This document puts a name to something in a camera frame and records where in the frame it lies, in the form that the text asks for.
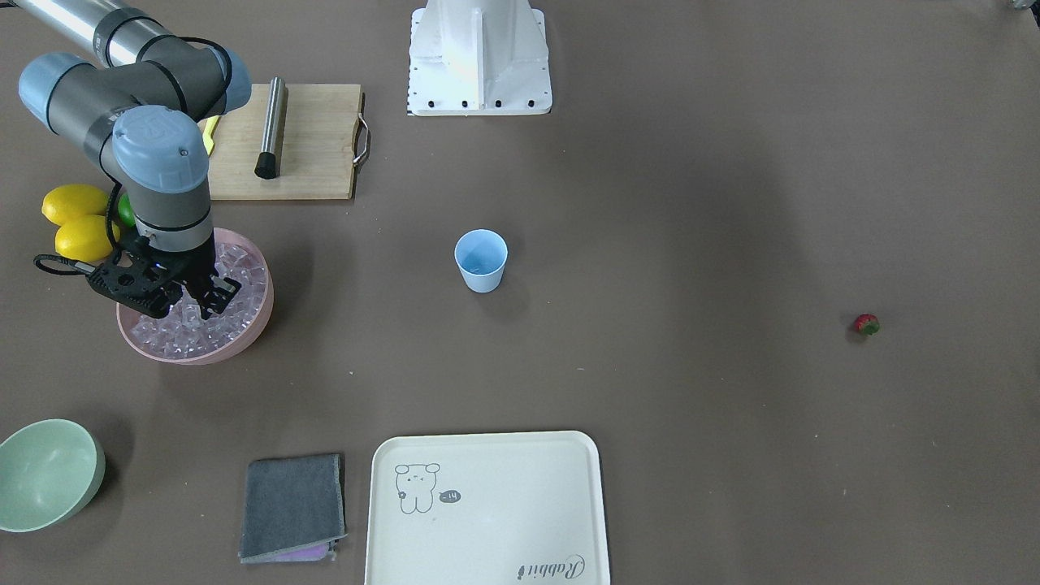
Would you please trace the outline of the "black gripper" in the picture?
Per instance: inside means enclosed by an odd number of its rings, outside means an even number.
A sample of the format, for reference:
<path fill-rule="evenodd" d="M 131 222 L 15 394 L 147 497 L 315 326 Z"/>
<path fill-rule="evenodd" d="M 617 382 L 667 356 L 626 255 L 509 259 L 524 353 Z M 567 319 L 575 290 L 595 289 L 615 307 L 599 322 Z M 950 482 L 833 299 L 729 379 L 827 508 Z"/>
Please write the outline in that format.
<path fill-rule="evenodd" d="M 202 319 L 220 315 L 241 290 L 241 282 L 222 277 L 216 270 L 215 237 L 188 251 L 172 253 L 171 273 L 200 307 Z"/>

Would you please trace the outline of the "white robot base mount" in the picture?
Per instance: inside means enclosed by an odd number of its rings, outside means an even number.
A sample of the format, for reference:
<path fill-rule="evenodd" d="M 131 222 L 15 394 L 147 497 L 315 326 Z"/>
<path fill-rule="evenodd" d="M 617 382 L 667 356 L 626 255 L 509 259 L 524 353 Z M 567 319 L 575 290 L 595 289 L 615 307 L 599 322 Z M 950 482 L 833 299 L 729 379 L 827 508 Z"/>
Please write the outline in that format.
<path fill-rule="evenodd" d="M 527 1 L 428 1 L 411 14 L 406 112 L 548 115 L 545 15 Z"/>

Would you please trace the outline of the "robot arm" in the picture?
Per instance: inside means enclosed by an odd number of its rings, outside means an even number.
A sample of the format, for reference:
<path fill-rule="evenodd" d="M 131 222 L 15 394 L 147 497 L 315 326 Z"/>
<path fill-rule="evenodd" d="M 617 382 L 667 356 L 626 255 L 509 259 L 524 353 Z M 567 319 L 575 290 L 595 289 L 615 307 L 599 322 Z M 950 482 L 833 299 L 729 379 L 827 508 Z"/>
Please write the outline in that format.
<path fill-rule="evenodd" d="M 98 260 L 70 252 L 34 264 L 82 276 L 94 292 L 154 319 L 183 295 L 201 315 L 222 314 L 241 286 L 219 276 L 208 182 L 209 156 L 198 124 L 249 102 L 245 63 L 206 39 L 175 36 L 153 16 L 122 1 L 12 1 L 96 56 L 44 54 L 27 63 L 19 97 L 49 131 L 78 145 L 109 177 Z"/>

